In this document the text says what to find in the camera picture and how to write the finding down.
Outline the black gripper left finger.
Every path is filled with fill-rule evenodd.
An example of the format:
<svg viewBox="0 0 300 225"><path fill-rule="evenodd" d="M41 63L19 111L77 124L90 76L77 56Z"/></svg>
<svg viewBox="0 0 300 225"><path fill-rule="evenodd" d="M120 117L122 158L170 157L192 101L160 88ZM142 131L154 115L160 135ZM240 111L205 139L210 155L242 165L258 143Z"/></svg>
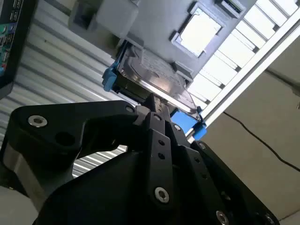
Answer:
<svg viewBox="0 0 300 225"><path fill-rule="evenodd" d="M15 109L7 127L7 168L41 210L58 188L73 181L74 161L119 145L131 152L169 153L171 139L154 97L141 110L123 100Z"/></svg>

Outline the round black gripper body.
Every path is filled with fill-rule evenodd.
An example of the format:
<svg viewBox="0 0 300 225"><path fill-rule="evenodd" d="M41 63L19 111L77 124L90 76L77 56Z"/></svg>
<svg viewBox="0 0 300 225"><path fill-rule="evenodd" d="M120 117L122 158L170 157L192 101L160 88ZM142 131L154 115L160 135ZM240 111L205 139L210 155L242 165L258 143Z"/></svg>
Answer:
<svg viewBox="0 0 300 225"><path fill-rule="evenodd" d="M39 225L208 225L169 153L124 153L58 188Z"/></svg>

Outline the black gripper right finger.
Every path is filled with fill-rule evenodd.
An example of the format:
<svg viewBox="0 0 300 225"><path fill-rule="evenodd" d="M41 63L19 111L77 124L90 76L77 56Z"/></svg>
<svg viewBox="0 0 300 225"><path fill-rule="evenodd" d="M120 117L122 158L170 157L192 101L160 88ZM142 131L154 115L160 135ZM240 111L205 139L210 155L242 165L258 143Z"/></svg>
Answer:
<svg viewBox="0 0 300 225"><path fill-rule="evenodd" d="M182 128L171 122L168 104L156 99L166 121L173 162L179 169L180 204L188 223L200 216L202 225L277 225L276 216L201 141L188 143Z"/></svg>

